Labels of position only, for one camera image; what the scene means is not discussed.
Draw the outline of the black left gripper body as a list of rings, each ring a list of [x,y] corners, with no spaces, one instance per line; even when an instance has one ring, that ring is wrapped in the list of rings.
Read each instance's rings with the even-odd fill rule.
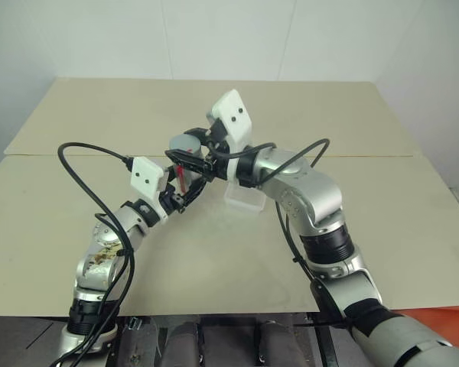
[[[185,211],[184,198],[176,192],[175,187],[170,183],[160,192],[159,202],[168,215],[173,212],[183,213]]]

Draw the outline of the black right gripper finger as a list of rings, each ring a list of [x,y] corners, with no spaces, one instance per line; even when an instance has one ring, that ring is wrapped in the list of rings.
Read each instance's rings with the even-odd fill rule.
[[[199,141],[209,141],[211,139],[210,130],[207,128],[191,128],[186,130],[184,134],[194,136]]]
[[[214,175],[212,161],[181,149],[166,150],[165,155],[176,165],[200,175]]]

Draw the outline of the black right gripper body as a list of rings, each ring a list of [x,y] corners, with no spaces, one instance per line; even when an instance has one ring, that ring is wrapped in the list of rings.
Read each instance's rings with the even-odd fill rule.
[[[228,159],[223,158],[224,154],[229,154],[230,148],[226,141],[227,131],[220,119],[213,119],[212,125],[206,133],[206,146],[213,159],[213,166],[216,176],[222,180],[227,180]]]

